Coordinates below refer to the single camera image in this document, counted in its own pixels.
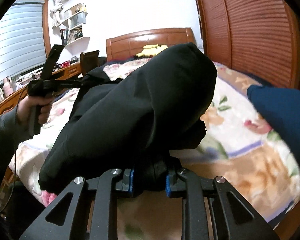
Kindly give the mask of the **grey left sleeve forearm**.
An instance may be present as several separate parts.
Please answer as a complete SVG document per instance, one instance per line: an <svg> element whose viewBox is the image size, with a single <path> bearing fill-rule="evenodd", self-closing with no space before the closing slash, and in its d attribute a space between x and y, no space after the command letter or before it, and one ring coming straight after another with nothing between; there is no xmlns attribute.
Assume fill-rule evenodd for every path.
<svg viewBox="0 0 300 240"><path fill-rule="evenodd" d="M0 186L19 144L31 138L28 127L18 121L16 108L0 116Z"/></svg>

